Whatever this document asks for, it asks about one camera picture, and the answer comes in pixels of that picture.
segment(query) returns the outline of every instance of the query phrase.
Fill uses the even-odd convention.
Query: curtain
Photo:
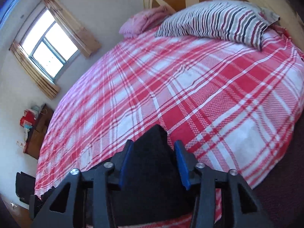
[[[60,91],[56,86],[32,61],[27,53],[16,41],[10,47],[10,51],[17,58],[26,73],[31,77],[40,90],[50,99],[54,99]]]
[[[54,16],[56,22],[80,52],[89,57],[96,52],[101,44],[94,38],[91,32],[85,29],[61,4],[58,0],[43,0],[47,9]]]

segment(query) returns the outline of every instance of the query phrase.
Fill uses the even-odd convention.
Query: window
[[[77,47],[47,9],[34,21],[21,46],[52,81],[78,52]]]

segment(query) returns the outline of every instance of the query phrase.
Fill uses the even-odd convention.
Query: pillow
[[[165,6],[143,10],[128,19],[120,28],[119,33],[124,38],[134,38],[144,31],[156,27],[169,15]]]
[[[243,43],[261,50],[265,29],[279,20],[268,9],[237,0],[205,1],[168,17],[155,36],[192,35]]]

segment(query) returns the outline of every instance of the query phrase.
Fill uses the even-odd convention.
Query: red and white plaid blanket
[[[235,168],[251,187],[283,157],[303,109],[304,63],[285,36],[269,30],[262,52],[192,36],[119,43],[58,105],[38,160],[37,195],[135,141],[155,124],[200,162]],[[221,215],[216,195],[216,218]],[[191,217],[141,227],[188,227]]]

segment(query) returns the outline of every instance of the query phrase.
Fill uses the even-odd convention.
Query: silver bolt
[[[205,168],[206,165],[204,163],[197,163],[195,166],[199,169],[202,169]]]
[[[103,166],[104,166],[105,168],[112,168],[112,167],[114,166],[114,164],[113,164],[112,162],[105,162],[105,163],[103,164]]]
[[[236,176],[238,174],[238,171],[236,169],[230,169],[229,174]]]
[[[78,170],[78,169],[72,169],[71,171],[70,171],[70,173],[72,174],[72,175],[77,175],[77,174],[79,174],[79,172],[80,172],[80,170]]]

